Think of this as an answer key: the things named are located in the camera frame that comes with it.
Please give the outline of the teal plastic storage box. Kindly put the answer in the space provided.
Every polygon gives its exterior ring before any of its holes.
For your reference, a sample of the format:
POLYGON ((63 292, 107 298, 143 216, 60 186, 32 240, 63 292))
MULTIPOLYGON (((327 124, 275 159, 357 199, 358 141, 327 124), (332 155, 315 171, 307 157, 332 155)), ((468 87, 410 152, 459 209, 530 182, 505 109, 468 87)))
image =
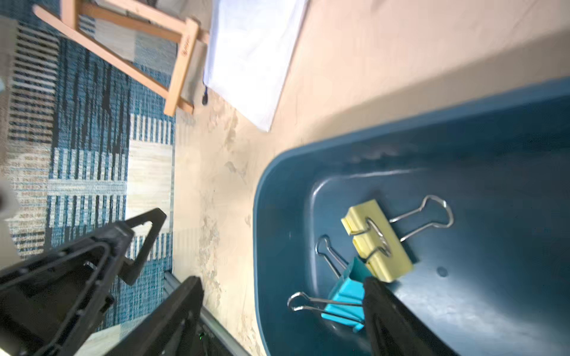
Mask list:
POLYGON ((356 256, 341 219, 375 200, 413 271, 390 285, 460 355, 569 353, 569 80, 283 152, 253 209, 255 309, 269 355, 369 355, 365 332, 294 312, 356 256))

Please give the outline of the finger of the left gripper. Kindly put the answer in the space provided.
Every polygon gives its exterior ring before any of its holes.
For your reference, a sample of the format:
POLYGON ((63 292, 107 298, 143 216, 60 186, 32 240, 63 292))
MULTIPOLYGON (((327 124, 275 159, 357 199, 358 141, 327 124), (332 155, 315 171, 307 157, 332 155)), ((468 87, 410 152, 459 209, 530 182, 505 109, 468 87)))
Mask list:
POLYGON ((139 225, 145 223, 151 224, 151 228, 142 246, 139 248, 136 258, 134 260, 131 258, 123 258, 123 265, 121 266, 118 277, 129 286, 133 286, 138 279, 165 221, 166 214, 164 211, 155 208, 122 222, 122 224, 131 231, 139 225))
POLYGON ((134 232, 123 222, 1 270, 1 354, 74 355, 114 302, 134 232))

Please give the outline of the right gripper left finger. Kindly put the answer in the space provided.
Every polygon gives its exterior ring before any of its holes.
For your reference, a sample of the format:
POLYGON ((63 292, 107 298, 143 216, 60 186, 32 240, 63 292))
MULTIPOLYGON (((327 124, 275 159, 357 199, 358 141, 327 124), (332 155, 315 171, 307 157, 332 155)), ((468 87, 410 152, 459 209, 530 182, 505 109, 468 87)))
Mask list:
POLYGON ((199 277, 188 277, 108 355, 190 355, 204 290, 199 277))

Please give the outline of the teal binder clip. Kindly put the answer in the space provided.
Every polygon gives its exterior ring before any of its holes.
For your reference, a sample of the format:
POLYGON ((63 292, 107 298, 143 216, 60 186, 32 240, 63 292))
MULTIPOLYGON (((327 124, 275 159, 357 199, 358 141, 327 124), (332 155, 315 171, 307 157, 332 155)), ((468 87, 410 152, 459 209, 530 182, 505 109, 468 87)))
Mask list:
POLYGON ((293 312, 312 311, 325 319, 348 326, 354 333, 365 327, 365 313, 362 307, 365 298, 364 282, 372 274, 358 256, 351 261, 344 259, 332 247, 328 236, 319 237, 315 253, 322 257, 337 278, 328 297, 314 298, 304 292, 296 292, 287 301, 293 312))

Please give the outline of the wooden easel stand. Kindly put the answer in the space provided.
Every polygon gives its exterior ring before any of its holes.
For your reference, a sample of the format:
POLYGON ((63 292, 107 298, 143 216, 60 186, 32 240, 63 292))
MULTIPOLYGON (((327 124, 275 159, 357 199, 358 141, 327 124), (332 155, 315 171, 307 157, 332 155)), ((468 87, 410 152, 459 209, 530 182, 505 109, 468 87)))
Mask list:
POLYGON ((179 19, 143 1, 61 1, 59 12, 35 4, 34 15, 165 99, 163 113, 194 106, 183 87, 197 44, 209 31, 197 19, 179 19))

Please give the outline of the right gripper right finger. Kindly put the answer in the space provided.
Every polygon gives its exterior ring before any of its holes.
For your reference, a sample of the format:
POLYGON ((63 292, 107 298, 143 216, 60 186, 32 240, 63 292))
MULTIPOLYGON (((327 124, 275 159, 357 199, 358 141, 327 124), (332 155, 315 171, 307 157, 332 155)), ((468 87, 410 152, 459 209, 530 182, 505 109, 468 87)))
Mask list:
POLYGON ((455 355, 387 286, 368 277, 362 308, 373 355, 455 355))

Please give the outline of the yellow binder clip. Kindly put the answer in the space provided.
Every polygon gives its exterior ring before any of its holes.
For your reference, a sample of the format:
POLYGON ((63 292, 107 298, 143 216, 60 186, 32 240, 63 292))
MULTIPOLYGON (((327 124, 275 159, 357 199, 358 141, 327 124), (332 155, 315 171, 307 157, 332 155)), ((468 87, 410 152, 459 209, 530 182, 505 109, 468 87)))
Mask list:
POLYGON ((393 283, 414 269, 402 243, 428 228, 450 228, 454 225, 454 213, 445 200, 429 194, 418 208, 392 218, 386 217, 376 200, 369 200, 350 207, 341 223, 371 274, 384 283, 393 283), (422 212, 430 201, 445 209, 448 221, 429 222, 398 237, 392 225, 422 212))

